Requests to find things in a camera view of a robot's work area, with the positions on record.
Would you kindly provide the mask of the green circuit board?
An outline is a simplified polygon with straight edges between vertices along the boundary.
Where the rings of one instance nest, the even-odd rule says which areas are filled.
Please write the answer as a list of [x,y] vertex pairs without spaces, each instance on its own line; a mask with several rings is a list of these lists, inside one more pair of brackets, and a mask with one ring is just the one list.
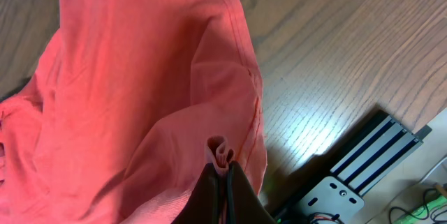
[[415,223],[446,223],[446,198],[439,196],[437,199],[414,210],[411,216],[401,216],[392,222],[392,224]]

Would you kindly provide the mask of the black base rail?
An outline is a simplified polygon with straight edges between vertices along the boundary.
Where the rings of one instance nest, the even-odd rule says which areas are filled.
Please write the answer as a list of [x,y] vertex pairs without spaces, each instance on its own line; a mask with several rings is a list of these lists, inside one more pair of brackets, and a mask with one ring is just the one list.
[[383,110],[371,111],[302,177],[270,214],[278,223],[347,223],[364,206],[364,196],[432,132],[413,133]]

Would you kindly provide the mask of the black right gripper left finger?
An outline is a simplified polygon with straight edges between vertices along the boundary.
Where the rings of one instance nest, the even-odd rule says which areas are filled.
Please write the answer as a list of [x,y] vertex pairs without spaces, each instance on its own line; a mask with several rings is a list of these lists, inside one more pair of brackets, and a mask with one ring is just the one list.
[[217,224],[220,210],[219,193],[218,175],[213,164],[208,163],[173,224]]

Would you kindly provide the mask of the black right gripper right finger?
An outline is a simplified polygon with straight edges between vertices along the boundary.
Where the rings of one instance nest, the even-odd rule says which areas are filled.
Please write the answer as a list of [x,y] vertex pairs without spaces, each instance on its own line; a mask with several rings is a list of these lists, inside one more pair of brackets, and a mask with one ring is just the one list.
[[232,161],[226,178],[227,213],[230,224],[275,224],[260,203],[240,164]]

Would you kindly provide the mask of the red printed t-shirt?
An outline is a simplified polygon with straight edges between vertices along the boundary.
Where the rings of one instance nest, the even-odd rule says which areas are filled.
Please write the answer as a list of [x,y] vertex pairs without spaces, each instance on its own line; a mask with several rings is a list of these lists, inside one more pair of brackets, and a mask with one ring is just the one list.
[[240,0],[59,0],[1,104],[1,222],[169,223],[222,136],[259,192],[262,77]]

